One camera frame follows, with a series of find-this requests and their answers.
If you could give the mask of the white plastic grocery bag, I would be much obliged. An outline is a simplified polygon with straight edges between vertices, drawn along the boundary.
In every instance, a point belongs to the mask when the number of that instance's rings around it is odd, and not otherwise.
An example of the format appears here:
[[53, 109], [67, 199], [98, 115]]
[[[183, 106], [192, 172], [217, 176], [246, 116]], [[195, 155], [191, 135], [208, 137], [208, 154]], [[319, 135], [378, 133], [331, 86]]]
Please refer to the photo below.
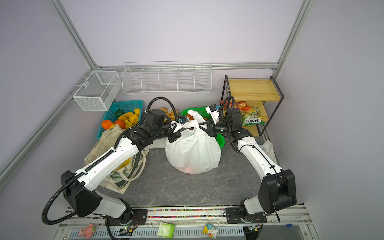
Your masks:
[[209, 137], [198, 124], [204, 118], [196, 111], [189, 110], [194, 119], [192, 124], [182, 132], [182, 137], [173, 143], [166, 141], [165, 151], [168, 162], [177, 170], [184, 172], [186, 168], [194, 168], [200, 173], [207, 173], [219, 166], [221, 148], [215, 137]]

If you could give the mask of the yellow chips bag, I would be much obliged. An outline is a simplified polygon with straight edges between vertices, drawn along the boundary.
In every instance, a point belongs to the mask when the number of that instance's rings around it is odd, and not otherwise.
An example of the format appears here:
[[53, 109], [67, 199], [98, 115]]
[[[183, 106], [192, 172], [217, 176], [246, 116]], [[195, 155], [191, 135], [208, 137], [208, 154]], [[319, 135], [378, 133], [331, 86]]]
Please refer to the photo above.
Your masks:
[[125, 160], [122, 164], [119, 165], [119, 167], [117, 168], [117, 170], [120, 170], [120, 169], [123, 169], [125, 168], [127, 165], [129, 165], [131, 163], [131, 158]]

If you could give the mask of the beige canvas tote bag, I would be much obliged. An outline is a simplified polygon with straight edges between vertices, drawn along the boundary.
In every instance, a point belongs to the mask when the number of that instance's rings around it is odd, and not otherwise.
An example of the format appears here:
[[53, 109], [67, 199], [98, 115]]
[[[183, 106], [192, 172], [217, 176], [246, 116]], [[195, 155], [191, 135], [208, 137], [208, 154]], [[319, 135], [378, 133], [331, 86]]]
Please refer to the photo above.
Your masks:
[[[145, 148], [139, 153], [132, 153], [129, 150], [128, 153], [124, 154], [122, 152], [123, 146], [115, 146], [118, 137], [123, 131], [118, 125], [106, 130], [84, 160], [84, 168], [86, 168], [115, 148], [116, 150], [113, 151], [113, 154], [96, 165], [96, 167], [90, 170], [90, 173], [96, 174], [102, 167], [106, 167], [105, 178], [100, 180], [99, 186], [120, 194], [124, 194], [131, 182], [135, 181], [142, 174], [146, 165], [147, 154], [149, 153], [149, 149]], [[125, 168], [117, 170], [119, 165], [129, 158], [132, 159], [131, 163]]]

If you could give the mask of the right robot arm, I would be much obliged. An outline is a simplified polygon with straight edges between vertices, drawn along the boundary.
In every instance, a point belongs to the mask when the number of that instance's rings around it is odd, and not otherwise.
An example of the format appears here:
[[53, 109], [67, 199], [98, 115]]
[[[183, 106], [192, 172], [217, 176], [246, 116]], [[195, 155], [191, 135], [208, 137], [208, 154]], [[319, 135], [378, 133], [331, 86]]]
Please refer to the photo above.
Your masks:
[[210, 105], [206, 112], [211, 119], [205, 122], [210, 137], [221, 134], [232, 149], [243, 154], [261, 179], [256, 196], [239, 205], [240, 218], [245, 223], [260, 220], [260, 214], [273, 214], [297, 204], [296, 178], [291, 170], [276, 164], [258, 145], [252, 133], [242, 124], [239, 109]]

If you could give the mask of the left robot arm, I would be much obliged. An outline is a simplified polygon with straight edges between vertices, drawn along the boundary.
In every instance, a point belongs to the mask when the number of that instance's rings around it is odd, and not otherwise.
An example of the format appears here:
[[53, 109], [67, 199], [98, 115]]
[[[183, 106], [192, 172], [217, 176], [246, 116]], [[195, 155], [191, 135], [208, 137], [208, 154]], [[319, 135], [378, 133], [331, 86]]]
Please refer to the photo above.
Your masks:
[[[172, 143], [181, 137], [182, 131], [199, 126], [196, 120], [191, 121], [185, 116], [168, 124], [165, 123], [165, 118], [166, 115], [161, 110], [147, 111], [144, 119], [122, 132], [115, 144], [95, 161], [74, 173], [66, 171], [61, 176], [62, 186], [43, 209], [42, 222], [45, 225], [55, 225], [75, 215], [86, 217], [94, 214], [115, 219], [121, 225], [131, 223], [134, 213], [126, 201], [99, 194], [96, 189], [124, 161], [141, 153], [154, 140], [168, 138]], [[49, 209], [60, 194], [64, 195], [74, 213], [49, 220]]]

